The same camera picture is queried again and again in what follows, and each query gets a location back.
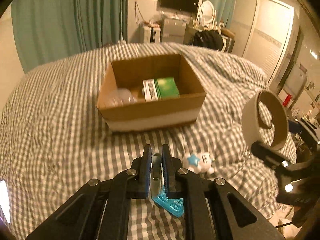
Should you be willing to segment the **black backpack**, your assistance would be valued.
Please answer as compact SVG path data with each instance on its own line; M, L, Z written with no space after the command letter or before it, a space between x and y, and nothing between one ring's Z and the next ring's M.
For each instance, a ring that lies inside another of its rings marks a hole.
M191 45L221 51L224 43L218 31L203 30L195 33Z

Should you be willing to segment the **white star plush toy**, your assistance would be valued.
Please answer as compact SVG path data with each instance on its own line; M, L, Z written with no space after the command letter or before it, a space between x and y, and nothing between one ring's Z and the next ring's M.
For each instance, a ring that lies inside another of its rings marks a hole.
M185 153L183 157L183 167L195 174L206 173L211 175L215 172L212 167L214 158L208 153Z

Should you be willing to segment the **white oval vanity mirror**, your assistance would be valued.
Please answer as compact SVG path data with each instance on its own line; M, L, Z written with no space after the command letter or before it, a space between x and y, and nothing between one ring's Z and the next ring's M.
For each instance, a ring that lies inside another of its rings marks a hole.
M208 27L214 24L216 17L216 9L214 8L211 1L204 1L197 12L197 21L200 25Z

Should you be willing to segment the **blue plastic package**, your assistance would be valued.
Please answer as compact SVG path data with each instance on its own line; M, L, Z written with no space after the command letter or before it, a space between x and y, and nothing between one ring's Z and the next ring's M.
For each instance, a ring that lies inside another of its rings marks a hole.
M152 197L153 201L171 215L179 218L184 214L184 202L182 198L169 199L164 190L157 196Z

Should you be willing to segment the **green curtain left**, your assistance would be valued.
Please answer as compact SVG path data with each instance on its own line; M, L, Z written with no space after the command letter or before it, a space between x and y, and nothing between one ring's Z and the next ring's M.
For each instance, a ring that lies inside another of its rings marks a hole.
M25 73L127 39L127 0L13 0L11 16Z

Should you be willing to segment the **brown cardboard box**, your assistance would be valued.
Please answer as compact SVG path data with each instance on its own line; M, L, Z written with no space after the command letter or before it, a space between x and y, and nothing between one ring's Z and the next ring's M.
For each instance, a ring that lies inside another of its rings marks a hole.
M112 61L97 109L113 132L147 131L194 122L206 91L181 54Z

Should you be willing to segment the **clear bottle red label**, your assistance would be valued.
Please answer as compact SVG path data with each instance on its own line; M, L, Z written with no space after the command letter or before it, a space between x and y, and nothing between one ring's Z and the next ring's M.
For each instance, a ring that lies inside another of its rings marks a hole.
M126 88L118 88L113 90L106 96L105 99L105 105L107 107L119 107L136 102L135 97Z

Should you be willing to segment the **white smartphone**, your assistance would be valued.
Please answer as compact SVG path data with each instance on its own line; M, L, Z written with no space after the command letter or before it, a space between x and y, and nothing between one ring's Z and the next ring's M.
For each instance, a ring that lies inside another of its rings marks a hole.
M8 195L8 188L4 180L0 181L0 205L6 221L10 224L11 219L10 219L9 195Z

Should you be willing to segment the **grey small refrigerator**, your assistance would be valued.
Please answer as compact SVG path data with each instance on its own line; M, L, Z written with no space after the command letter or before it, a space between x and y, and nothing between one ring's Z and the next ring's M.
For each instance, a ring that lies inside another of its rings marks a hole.
M161 27L162 42L183 44L186 22L175 18L163 18Z

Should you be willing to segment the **grey checked bed quilt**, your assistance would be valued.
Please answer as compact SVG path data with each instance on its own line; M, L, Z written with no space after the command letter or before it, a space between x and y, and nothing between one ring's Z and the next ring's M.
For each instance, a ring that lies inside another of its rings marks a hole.
M159 54L183 55L207 91L194 124L142 133L112 133L96 103L107 65ZM26 74L1 112L1 180L10 202L9 228L25 239L91 178L107 180L130 167L143 147L170 146L214 156L225 178L266 218L279 209L274 173L252 155L242 109L267 87L264 72L233 54L176 43L126 44L51 62Z

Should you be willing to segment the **white louvred wardrobe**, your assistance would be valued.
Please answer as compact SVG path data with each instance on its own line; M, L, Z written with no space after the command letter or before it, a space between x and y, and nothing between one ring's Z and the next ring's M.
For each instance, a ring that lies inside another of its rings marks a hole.
M260 67L271 83L283 64L297 21L294 7L279 0L235 0L232 53Z

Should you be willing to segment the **black wall television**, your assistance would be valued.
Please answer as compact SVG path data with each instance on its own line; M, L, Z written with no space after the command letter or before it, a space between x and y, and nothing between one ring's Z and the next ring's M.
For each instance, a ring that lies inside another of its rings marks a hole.
M195 14L199 0L161 0L160 7Z

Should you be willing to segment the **grey tape roll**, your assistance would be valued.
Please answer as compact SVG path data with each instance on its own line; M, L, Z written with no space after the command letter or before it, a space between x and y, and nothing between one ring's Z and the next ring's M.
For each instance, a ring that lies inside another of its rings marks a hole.
M274 136L270 147L281 149L289 132L286 113L278 97L263 89L251 97L242 110L242 133L248 147L255 142L263 142L261 130L272 130Z

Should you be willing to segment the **white drawer cabinet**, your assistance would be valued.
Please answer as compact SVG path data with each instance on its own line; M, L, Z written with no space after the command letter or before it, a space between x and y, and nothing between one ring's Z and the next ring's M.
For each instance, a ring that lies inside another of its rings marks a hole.
M159 43L161 41L161 28L150 27L144 25L140 29L140 42L141 43Z

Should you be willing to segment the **green white medicine box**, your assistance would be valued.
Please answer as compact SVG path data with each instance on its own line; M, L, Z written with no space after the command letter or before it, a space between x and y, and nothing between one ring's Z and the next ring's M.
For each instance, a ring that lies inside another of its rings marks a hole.
M144 80L143 95L146 101L180 97L178 87L173 77Z

